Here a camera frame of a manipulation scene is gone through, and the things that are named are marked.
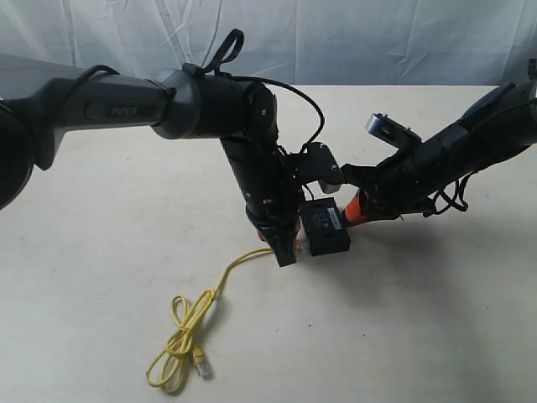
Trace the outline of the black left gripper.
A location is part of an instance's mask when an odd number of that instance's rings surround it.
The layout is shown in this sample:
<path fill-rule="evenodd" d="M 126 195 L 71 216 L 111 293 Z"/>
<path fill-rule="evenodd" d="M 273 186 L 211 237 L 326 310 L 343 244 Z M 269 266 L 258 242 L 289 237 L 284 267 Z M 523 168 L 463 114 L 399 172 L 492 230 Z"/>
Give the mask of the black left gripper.
<path fill-rule="evenodd" d="M 225 138 L 221 144 L 258 236 L 274 251 L 279 267 L 295 264 L 295 252 L 302 250 L 303 192 L 283 155 L 275 149 L 264 153 L 246 139 Z"/>

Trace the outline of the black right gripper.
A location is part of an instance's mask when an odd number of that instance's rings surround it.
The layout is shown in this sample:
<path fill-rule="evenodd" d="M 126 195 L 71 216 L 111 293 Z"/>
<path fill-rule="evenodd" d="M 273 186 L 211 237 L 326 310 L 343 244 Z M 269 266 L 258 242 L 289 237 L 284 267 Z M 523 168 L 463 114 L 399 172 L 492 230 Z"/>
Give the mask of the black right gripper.
<path fill-rule="evenodd" d="M 464 147 L 467 133 L 438 133 L 408 151 L 375 166 L 344 164 L 344 183 L 360 188 L 342 210 L 346 227 L 391 221 L 400 215 L 436 216 L 449 209 L 464 212 L 467 182 L 477 157 Z M 372 195 L 362 189 L 373 189 Z"/>

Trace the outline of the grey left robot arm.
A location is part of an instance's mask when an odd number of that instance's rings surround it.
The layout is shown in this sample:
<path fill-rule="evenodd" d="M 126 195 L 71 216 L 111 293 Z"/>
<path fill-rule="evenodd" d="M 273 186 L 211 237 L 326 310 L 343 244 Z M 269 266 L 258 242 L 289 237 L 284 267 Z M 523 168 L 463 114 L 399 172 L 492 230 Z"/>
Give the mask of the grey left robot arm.
<path fill-rule="evenodd" d="M 248 219 L 281 266 L 293 264 L 300 187 L 277 145 L 277 103 L 263 84 L 172 70 L 162 81 L 14 55 L 1 58 L 1 203 L 49 169 L 70 131 L 147 126 L 163 139 L 218 139 Z"/>

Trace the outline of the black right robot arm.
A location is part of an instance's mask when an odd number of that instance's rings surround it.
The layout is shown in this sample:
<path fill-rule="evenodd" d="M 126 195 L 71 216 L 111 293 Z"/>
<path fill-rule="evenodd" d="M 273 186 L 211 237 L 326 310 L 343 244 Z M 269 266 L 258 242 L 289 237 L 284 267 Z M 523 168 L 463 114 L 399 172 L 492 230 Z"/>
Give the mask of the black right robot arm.
<path fill-rule="evenodd" d="M 451 208 L 464 212 L 472 175 L 535 144 L 536 82 L 491 90 L 427 140 L 381 113 L 370 117 L 367 131 L 397 150 L 375 166 L 342 167 L 345 182 L 357 188 L 341 213 L 348 227 Z"/>

